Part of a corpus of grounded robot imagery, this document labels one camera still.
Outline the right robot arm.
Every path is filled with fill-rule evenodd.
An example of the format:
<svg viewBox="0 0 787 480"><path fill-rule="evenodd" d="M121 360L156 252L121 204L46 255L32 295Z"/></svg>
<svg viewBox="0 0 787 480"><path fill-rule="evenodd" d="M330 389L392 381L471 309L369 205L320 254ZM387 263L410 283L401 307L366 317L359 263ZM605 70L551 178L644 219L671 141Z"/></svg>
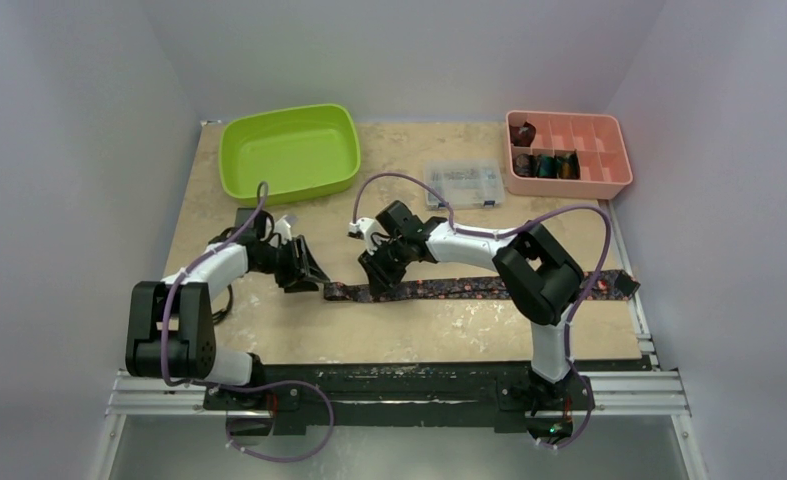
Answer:
<svg viewBox="0 0 787 480"><path fill-rule="evenodd" d="M394 201L373 218L352 220L347 234L365 244L358 262L373 296L392 293L415 262L462 264L497 274L531 325L533 399L553 407L568 396L569 316L585 276L545 226L488 229L458 226L450 216L421 220Z"/></svg>

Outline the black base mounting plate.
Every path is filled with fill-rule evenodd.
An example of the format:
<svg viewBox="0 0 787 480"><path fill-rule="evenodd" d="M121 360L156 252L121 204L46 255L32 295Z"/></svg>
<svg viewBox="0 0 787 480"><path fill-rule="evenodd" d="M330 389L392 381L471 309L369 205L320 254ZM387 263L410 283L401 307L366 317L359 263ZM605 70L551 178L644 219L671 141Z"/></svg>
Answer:
<svg viewBox="0 0 787 480"><path fill-rule="evenodd" d="M207 411L269 413L277 435L309 426L490 428L547 442L572 436L595 407L589 380L557 384L526 361L267 365L260 393L223 387L205 393Z"/></svg>

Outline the pink divided organizer tray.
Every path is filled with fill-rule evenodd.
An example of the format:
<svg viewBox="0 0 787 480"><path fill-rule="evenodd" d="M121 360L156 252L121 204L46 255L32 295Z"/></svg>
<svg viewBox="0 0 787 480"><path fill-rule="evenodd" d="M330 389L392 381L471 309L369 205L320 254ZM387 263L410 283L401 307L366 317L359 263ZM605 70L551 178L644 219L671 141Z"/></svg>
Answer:
<svg viewBox="0 0 787 480"><path fill-rule="evenodd" d="M531 147L514 147L509 125L528 121L537 128ZM612 200L633 181L631 163L618 120L610 115L512 110L505 116L508 191L522 196ZM566 155L577 152L581 178L521 178L513 173L519 154Z"/></svg>

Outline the clear plastic parts box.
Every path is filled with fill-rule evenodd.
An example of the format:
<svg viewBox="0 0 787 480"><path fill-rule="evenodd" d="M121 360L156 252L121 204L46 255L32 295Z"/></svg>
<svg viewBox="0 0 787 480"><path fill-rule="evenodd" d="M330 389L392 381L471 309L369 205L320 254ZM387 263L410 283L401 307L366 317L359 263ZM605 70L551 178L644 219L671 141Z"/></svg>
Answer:
<svg viewBox="0 0 787 480"><path fill-rule="evenodd" d="M494 208L505 202L505 187L498 163L491 159L430 161L423 182L442 196L426 193L429 210Z"/></svg>

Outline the dark floral patterned tie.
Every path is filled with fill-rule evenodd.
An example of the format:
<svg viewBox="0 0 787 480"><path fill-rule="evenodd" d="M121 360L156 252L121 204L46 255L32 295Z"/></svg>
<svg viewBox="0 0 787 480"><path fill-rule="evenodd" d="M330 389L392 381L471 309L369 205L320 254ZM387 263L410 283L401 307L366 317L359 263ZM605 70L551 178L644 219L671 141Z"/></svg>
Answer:
<svg viewBox="0 0 787 480"><path fill-rule="evenodd" d="M625 270L602 270L587 300L628 301L640 289L640 282ZM323 286L322 296L330 302L383 303L406 300L486 299L510 300L510 293L498 276L461 277L406 281L382 294L372 294L368 284L340 282Z"/></svg>

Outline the rolled teal tie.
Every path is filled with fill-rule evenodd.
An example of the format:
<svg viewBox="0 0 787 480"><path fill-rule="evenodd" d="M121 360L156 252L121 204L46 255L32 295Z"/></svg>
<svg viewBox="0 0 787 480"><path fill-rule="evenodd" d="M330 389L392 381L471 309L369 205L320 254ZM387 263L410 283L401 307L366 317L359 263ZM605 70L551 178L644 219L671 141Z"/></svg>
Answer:
<svg viewBox="0 0 787 480"><path fill-rule="evenodd" d="M558 177L558 161L553 156L537 155L534 158L533 172L536 178L555 179Z"/></svg>

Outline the green plastic tub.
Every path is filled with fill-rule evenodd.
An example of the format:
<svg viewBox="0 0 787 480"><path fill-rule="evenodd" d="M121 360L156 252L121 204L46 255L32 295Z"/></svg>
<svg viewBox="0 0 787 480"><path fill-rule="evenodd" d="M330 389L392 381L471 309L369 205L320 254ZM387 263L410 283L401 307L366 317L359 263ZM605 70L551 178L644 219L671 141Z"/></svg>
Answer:
<svg viewBox="0 0 787 480"><path fill-rule="evenodd" d="M217 164L223 191L239 204L254 206L265 182L266 203L281 205L348 189L361 167L361 148L343 106L306 105L229 122Z"/></svg>

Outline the aluminium frame rail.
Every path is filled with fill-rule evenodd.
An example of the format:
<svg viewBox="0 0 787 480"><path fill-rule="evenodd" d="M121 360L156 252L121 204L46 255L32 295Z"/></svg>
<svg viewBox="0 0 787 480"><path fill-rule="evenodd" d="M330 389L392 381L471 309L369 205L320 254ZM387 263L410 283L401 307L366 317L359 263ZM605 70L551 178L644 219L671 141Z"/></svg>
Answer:
<svg viewBox="0 0 787 480"><path fill-rule="evenodd" d="M706 479L707 467L694 440L692 412L676 371L588 372L596 416L663 416L677 435L679 457L689 479ZM267 410L227 412L205 408L208 390L201 386L169 387L157 379L117 374L105 409L103 439L89 470L90 479L108 479L126 421L135 417L237 417L267 419Z"/></svg>

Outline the rolled dark gold tie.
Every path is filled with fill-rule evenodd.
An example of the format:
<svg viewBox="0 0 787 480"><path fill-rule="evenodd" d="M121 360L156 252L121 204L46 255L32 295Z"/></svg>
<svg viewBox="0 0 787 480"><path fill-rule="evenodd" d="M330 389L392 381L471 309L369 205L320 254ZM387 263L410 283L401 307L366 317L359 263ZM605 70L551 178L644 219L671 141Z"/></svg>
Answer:
<svg viewBox="0 0 787 480"><path fill-rule="evenodd" d="M564 180L579 180L581 178L580 162L577 152L555 156L556 176Z"/></svg>

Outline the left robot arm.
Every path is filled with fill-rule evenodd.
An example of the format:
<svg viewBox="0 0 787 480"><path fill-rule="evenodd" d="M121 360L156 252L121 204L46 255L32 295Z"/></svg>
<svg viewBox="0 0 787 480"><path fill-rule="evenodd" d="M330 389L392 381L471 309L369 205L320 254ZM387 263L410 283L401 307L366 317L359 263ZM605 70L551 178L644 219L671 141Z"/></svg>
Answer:
<svg viewBox="0 0 787 480"><path fill-rule="evenodd" d="M328 283L292 224L289 216L275 219L260 208L240 208L234 226L210 240L188 266L159 281L137 283L130 300L127 372L168 385L224 385L241 408L261 405L267 382L254 373L260 360L219 346L212 303L248 273L272 276L286 293L313 292Z"/></svg>

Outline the rolled dark red tie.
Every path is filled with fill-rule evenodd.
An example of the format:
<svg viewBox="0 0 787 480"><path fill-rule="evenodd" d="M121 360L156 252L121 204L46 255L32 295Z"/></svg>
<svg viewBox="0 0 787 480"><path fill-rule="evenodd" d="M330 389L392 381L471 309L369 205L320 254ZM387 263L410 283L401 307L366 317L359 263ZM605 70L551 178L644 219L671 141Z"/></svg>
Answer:
<svg viewBox="0 0 787 480"><path fill-rule="evenodd" d="M521 125L509 125L509 140L514 147L531 147L536 135L536 126L528 121Z"/></svg>

